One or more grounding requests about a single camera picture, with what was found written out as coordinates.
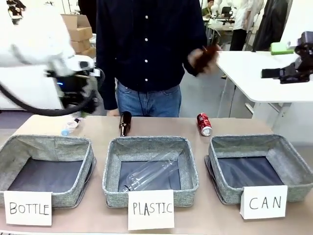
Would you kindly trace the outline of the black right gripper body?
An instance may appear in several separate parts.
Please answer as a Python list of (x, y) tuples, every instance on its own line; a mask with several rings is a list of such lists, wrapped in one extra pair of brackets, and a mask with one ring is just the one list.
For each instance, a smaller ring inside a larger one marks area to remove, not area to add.
[(307, 72), (313, 70), (313, 32), (304, 31), (297, 40), (294, 52), (299, 56), (295, 61), (296, 70)]

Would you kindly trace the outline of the person's left hand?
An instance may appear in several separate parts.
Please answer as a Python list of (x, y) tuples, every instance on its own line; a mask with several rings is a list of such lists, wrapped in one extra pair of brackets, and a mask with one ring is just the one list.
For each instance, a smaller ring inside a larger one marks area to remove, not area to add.
[(211, 74), (217, 70), (217, 59), (221, 51), (219, 45), (197, 48), (187, 57), (192, 67), (192, 75)]

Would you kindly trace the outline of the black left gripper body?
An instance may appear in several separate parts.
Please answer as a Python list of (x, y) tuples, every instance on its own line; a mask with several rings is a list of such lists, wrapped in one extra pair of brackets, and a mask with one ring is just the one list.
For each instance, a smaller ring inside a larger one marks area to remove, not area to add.
[(91, 70), (75, 72), (68, 76), (59, 76), (52, 70), (46, 71), (46, 77), (54, 78), (59, 88), (59, 99), (63, 106), (60, 113), (80, 112), (93, 98), (97, 98), (98, 79)]

